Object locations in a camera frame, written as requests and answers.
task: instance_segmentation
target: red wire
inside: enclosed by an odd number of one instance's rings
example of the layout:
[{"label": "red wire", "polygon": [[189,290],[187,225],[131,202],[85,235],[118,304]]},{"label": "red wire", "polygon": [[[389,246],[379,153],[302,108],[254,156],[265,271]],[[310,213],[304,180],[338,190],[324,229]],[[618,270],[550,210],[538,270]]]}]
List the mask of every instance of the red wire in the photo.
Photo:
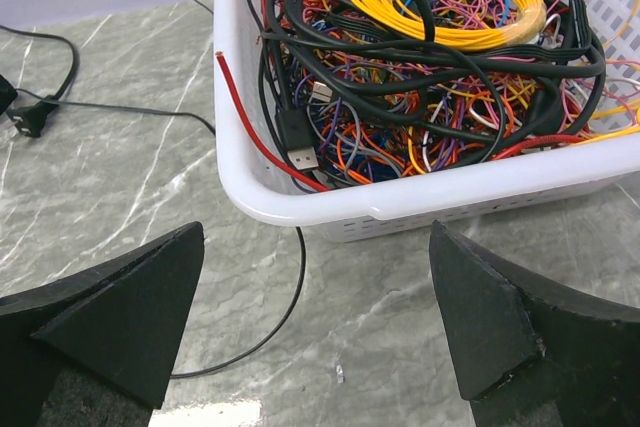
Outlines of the red wire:
[{"label": "red wire", "polygon": [[544,144],[577,144],[578,142],[583,142],[584,139],[580,137],[576,137],[574,135],[543,135],[542,137],[537,137],[535,139],[525,140],[520,142],[519,144],[514,145],[513,147],[509,147],[506,150],[503,150],[498,155],[496,155],[493,160],[501,160],[506,159],[508,157],[513,157],[514,155],[519,154],[524,149],[529,149],[531,147],[537,147],[539,145]]},{"label": "red wire", "polygon": [[262,10],[262,25],[265,29],[269,28],[269,19],[267,17],[267,0],[260,0],[260,10]]},{"label": "red wire", "polygon": [[233,99],[233,104],[236,107],[236,111],[238,112],[238,116],[240,117],[240,120],[242,121],[242,124],[244,125],[244,128],[247,131],[247,134],[249,134],[249,137],[251,137],[251,140],[253,141],[255,146],[258,148],[258,150],[262,153],[262,155],[264,155],[267,159],[269,159],[269,161],[271,161],[273,165],[285,171],[291,177],[295,177],[297,180],[308,185],[312,189],[315,189],[318,192],[328,192],[329,189],[327,187],[305,177],[297,170],[292,169],[287,164],[285,164],[280,159],[278,159],[275,155],[273,155],[269,151],[269,149],[267,149],[267,147],[260,140],[260,137],[258,137],[258,134],[256,133],[256,131],[253,130],[251,121],[249,120],[249,117],[247,117],[247,112],[244,109],[244,105],[242,104],[242,99],[240,99],[240,94],[238,93],[236,83],[233,80],[233,75],[231,74],[229,65],[227,64],[227,61],[224,58],[224,54],[222,52],[216,52],[216,60],[220,65],[220,70],[222,70],[222,75],[224,75],[224,80],[227,82],[227,87],[229,89],[229,93],[231,94],[231,98]]}]

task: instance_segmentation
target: marble surface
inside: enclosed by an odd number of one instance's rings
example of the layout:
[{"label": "marble surface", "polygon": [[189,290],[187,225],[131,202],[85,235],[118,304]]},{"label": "marble surface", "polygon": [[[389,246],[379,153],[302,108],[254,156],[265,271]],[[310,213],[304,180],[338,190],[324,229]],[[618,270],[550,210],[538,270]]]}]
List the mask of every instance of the marble surface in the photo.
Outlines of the marble surface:
[{"label": "marble surface", "polygon": [[[46,29],[82,47],[71,100],[213,117],[211,19],[184,3]],[[47,94],[68,54],[0,33],[0,72]],[[41,139],[0,123],[0,295],[51,282],[199,220],[206,257],[176,371],[243,351],[293,293],[293,229],[236,210],[215,142],[190,119],[60,109]],[[587,197],[455,222],[485,247],[582,291],[640,307],[640,176]],[[307,231],[289,323],[250,359],[171,382],[153,426],[472,426],[429,273],[429,230],[352,244]],[[336,366],[343,368],[339,383]]]}]

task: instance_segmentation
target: white wire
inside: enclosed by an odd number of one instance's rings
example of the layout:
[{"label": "white wire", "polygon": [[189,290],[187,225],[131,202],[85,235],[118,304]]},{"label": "white wire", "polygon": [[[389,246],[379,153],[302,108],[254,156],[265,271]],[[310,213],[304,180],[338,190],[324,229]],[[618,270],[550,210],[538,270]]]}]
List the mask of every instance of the white wire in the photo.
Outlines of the white wire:
[{"label": "white wire", "polygon": [[[433,123],[438,118],[438,114],[442,110],[443,106],[444,106],[444,99],[440,101],[440,103],[438,104],[438,107],[436,107],[436,110],[433,111],[433,115],[431,116],[431,119],[429,119],[429,122]],[[427,153],[427,140],[429,140],[428,130],[425,131],[424,137],[422,138],[422,160],[424,160],[424,165],[427,167],[427,171],[431,172],[431,164],[429,163],[429,155]]]},{"label": "white wire", "polygon": [[627,84],[635,85],[637,87],[636,91],[640,91],[640,81],[635,79],[628,79],[626,77],[607,77],[607,84],[615,84],[616,82],[624,82]]},{"label": "white wire", "polygon": [[547,27],[549,27],[553,21],[556,20],[556,30],[553,32],[553,38],[552,38],[552,47],[555,47],[558,45],[558,36],[560,35],[560,27],[561,27],[561,20],[562,17],[560,16],[560,14],[553,14],[551,17],[549,17],[547,19],[547,22],[544,24],[544,27],[542,28],[542,32],[544,32],[545,30],[547,30]]},{"label": "white wire", "polygon": [[485,119],[484,117],[482,117],[480,114],[478,114],[475,110],[473,110],[473,107],[469,107],[469,113],[471,114],[471,117],[473,117],[474,119],[476,119],[478,122],[480,122],[482,125],[485,125],[487,127],[489,127],[490,129],[493,130],[498,130],[498,126],[496,124],[492,124],[491,122],[489,122],[487,119]]},{"label": "white wire", "polygon": [[575,80],[570,80],[569,82],[571,83],[571,87],[576,89],[576,91],[578,91],[578,93],[584,99],[584,101],[587,102],[589,100],[589,94],[587,94],[585,90],[582,87],[580,87],[580,85]]}]

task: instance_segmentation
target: purple wire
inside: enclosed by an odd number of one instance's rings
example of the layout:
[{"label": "purple wire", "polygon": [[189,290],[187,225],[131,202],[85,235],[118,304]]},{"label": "purple wire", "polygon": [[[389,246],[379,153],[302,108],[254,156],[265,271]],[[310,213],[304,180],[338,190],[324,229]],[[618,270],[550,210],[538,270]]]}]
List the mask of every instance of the purple wire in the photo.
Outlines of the purple wire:
[{"label": "purple wire", "polygon": [[298,182],[295,178],[291,177],[291,180],[293,180],[293,185],[295,185],[298,188],[298,190],[304,192],[305,194],[315,194],[316,193],[315,190],[309,190],[309,189],[306,189],[305,187],[302,187],[300,185],[300,182]]},{"label": "purple wire", "polygon": [[[457,118],[454,119],[454,125],[453,127],[455,128],[460,128],[462,127],[462,120],[464,118],[464,111],[463,109],[458,109],[458,111],[460,112],[460,114],[457,116]],[[449,108],[447,106],[447,110],[446,110],[446,122],[449,122]],[[453,151],[458,147],[460,141],[458,140],[453,140],[451,138],[446,138],[443,142],[443,146],[440,149],[440,155],[438,156],[438,160],[436,161],[435,166],[433,167],[433,171],[437,171],[442,169],[445,165],[447,165],[447,161],[451,158],[451,156],[453,155]]]},{"label": "purple wire", "polygon": [[[351,74],[351,62],[347,60],[345,71],[344,71],[344,78],[346,79],[347,77],[349,77],[350,74]],[[336,128],[338,127],[338,117],[340,116],[340,107],[342,107],[342,97],[338,99],[338,103],[336,104],[336,111],[333,113],[333,120],[331,121],[331,130],[329,130],[329,133],[327,134],[327,138],[324,139],[324,142],[320,147],[318,147],[318,150],[326,149],[327,146],[331,143],[331,139],[335,135]]]},{"label": "purple wire", "polygon": [[296,109],[300,108],[300,91],[302,90],[302,86],[306,84],[307,80],[309,80],[311,77],[313,77],[313,75],[311,74],[307,75],[304,79],[300,81],[300,83],[296,87],[296,91],[293,94],[293,102],[296,104]]}]

